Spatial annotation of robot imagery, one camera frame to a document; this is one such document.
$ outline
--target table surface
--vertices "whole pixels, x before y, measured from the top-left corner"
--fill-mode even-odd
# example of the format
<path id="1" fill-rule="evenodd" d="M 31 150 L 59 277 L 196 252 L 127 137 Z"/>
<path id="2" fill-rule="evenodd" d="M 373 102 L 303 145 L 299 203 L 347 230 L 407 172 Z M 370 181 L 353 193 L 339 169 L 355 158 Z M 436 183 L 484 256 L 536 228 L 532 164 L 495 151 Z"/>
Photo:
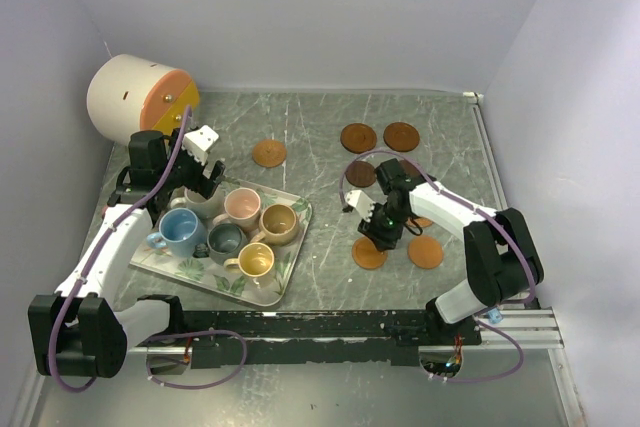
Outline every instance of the table surface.
<path id="1" fill-rule="evenodd" d="M 220 134 L 216 152 L 229 175 L 305 196 L 313 204 L 314 217 L 280 310 L 421 308 L 464 278 L 462 245 L 432 226 L 427 234 L 445 247 L 438 268 L 414 267 L 407 259 L 407 238 L 381 269 L 357 267 L 351 245 L 359 237 L 358 218 L 341 212 L 337 196 L 338 176 L 354 157 L 340 145 L 340 131 L 348 123 L 365 122 L 382 147 L 389 123 L 412 123 L 420 131 L 421 145 L 409 156 L 453 191 L 495 207 L 501 194 L 475 114 L 460 95 L 208 93 L 196 120 Z M 263 169 L 253 163 L 251 150 L 272 137 L 285 142 L 289 155 L 286 165 Z M 372 161 L 385 158 L 376 155 Z M 100 210 L 126 163 L 125 149 L 115 148 L 87 241 L 95 235 Z M 377 187 L 367 193 L 382 200 Z M 176 294 L 187 309 L 247 308 L 130 268 L 115 309 L 146 293 Z M 461 375 L 502 372 L 516 358 L 514 350 L 467 351 Z M 81 398 L 47 378 L 32 425 L 567 425 L 545 350 L 527 351 L 515 375 L 477 386 L 443 386 L 428 382 L 419 367 L 367 362 L 250 365 L 232 382 L 188 392 L 148 382 L 144 359 L 143 354 L 129 355 L 115 378 L 98 379 Z M 171 380 L 201 384 L 231 368 L 189 371 Z"/>
<path id="2" fill-rule="evenodd" d="M 338 198 L 340 174 L 355 157 L 340 144 L 347 124 L 370 125 L 378 148 L 386 148 L 382 136 L 390 123 L 414 125 L 420 145 L 407 154 L 411 159 L 469 200 L 489 207 L 498 203 L 474 107 L 462 95 L 204 93 L 194 120 L 220 135 L 214 158 L 225 162 L 228 175 L 306 197 L 313 206 L 286 293 L 269 310 L 421 308 L 466 276 L 462 243 L 436 225 L 425 229 L 444 247 L 444 261 L 436 269 L 419 269 L 409 261 L 407 244 L 413 237 L 408 232 L 382 268 L 368 271 L 355 264 L 351 247 L 361 237 L 359 217 L 342 213 Z M 265 138 L 284 142 L 284 164 L 266 169 L 252 160 L 253 146 Z M 389 158 L 375 154 L 367 160 L 378 165 Z M 100 211 L 127 164 L 126 149 L 116 146 L 87 241 L 97 232 Z M 364 190 L 384 201 L 377 184 Z M 125 309 L 151 293 L 177 295 L 188 310 L 252 308 L 136 267 L 126 272 L 114 307 Z"/>

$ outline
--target copper coaster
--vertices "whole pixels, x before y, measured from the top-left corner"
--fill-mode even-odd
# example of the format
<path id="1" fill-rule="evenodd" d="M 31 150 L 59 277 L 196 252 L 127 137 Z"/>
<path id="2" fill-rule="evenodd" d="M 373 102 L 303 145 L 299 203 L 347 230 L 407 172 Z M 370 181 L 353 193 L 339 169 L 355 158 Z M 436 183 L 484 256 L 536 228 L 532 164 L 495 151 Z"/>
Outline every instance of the copper coaster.
<path id="1" fill-rule="evenodd" d="M 420 177 L 420 172 L 408 160 L 401 160 L 400 165 L 409 177 Z"/>
<path id="2" fill-rule="evenodd" d="M 343 147 L 354 154 L 362 154 L 373 149 L 377 141 L 376 133 L 365 124 L 349 124 L 340 134 Z"/>
<path id="3" fill-rule="evenodd" d="M 375 167 L 369 162 L 356 160 L 347 168 L 347 180 L 354 187 L 369 187 L 376 181 Z"/>
<path id="4" fill-rule="evenodd" d="M 409 152 L 420 144 L 420 134 L 413 125 L 394 122 L 384 129 L 384 142 L 396 152 Z"/>
<path id="5" fill-rule="evenodd" d="M 414 222 L 418 224 L 418 226 L 422 227 L 423 229 L 433 224 L 433 221 L 429 219 L 425 219 L 424 217 L 418 217 L 417 219 L 413 219 L 413 221 L 407 220 L 406 223 L 409 225 L 409 227 L 414 227 L 413 225 Z"/>
<path id="6" fill-rule="evenodd" d="M 421 269 L 434 269 L 442 262 L 444 251 L 433 237 L 421 235 L 409 242 L 409 260 Z"/>
<path id="7" fill-rule="evenodd" d="M 366 237 L 362 237 L 353 243 L 351 248 L 351 256 L 353 260 L 363 269 L 373 270 L 382 267 L 387 260 L 388 253 L 379 252 Z"/>
<path id="8" fill-rule="evenodd" d="M 262 167 L 276 167 L 286 158 L 287 148 L 279 140 L 262 140 L 253 148 L 253 160 Z"/>

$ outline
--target cylindrical container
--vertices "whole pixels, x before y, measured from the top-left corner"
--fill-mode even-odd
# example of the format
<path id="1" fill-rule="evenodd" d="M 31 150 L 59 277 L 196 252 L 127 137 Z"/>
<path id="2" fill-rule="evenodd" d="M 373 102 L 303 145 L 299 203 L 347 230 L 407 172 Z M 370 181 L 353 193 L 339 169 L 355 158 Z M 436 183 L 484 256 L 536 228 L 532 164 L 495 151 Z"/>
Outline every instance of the cylindrical container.
<path id="1" fill-rule="evenodd" d="M 128 145 L 131 134 L 159 130 L 167 135 L 180 127 L 187 105 L 200 96 L 184 70 L 122 54 L 96 73 L 87 92 L 87 110 L 106 138 Z"/>

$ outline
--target blue mug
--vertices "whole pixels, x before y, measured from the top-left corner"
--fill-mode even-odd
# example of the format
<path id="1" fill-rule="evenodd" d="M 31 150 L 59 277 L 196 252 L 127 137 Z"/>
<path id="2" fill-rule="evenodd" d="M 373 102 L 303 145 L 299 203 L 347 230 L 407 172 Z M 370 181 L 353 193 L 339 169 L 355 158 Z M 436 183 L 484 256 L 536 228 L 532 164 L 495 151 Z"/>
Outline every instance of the blue mug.
<path id="1" fill-rule="evenodd" d="M 207 242 L 207 229 L 189 209 L 173 209 L 160 219 L 158 232 L 147 236 L 152 249 L 169 248 L 175 257 L 191 257 L 196 245 Z"/>

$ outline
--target gray mug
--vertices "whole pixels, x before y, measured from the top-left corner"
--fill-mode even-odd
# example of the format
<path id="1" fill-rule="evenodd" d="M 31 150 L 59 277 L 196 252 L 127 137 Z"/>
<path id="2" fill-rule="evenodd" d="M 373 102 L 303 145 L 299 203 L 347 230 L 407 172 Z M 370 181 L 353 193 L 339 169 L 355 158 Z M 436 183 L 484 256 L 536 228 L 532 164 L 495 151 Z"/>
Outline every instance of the gray mug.
<path id="1" fill-rule="evenodd" d="M 218 224 L 207 236 L 209 257 L 217 264 L 238 257 L 242 248 L 248 244 L 247 236 L 236 224 Z"/>

